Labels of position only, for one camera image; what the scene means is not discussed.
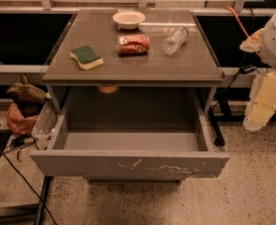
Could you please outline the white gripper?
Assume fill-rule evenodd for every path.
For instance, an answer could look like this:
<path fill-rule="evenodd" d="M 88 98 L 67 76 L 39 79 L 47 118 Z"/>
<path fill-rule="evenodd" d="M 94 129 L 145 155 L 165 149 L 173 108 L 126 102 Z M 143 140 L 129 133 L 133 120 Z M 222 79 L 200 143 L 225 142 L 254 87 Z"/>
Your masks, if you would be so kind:
<path fill-rule="evenodd" d="M 261 61 L 276 68 L 276 12 L 266 23 L 264 29 L 258 29 L 239 48 L 247 53 L 260 52 Z M 253 80 L 250 101 L 245 110 L 243 126 L 250 131 L 265 127 L 276 111 L 276 69 L 267 74 L 258 74 Z"/>

